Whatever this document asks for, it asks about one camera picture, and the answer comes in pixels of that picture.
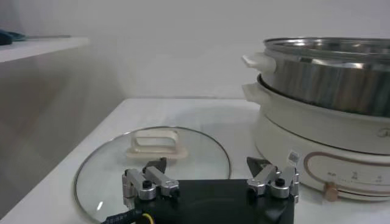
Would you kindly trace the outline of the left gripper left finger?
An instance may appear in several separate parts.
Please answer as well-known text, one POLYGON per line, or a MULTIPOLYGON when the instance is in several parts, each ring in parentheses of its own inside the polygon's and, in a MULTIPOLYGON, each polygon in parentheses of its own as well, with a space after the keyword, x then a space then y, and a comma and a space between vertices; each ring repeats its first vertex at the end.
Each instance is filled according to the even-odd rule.
POLYGON ((179 181, 165 175, 165 157, 147 162, 141 170, 126 169, 122 175, 122 197, 127 208, 135 202, 151 202, 158 197, 176 200, 180 197, 179 181))

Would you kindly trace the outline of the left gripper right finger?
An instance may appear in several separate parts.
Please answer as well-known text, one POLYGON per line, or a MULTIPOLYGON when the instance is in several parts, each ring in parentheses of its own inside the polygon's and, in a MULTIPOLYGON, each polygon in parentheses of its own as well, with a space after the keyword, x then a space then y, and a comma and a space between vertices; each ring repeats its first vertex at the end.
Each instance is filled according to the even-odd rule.
POLYGON ((299 172, 294 166, 280 170, 266 159, 246 158, 252 178, 247 180, 248 189, 256 196, 263 196, 268 191, 274 198, 292 197, 299 201, 299 172))

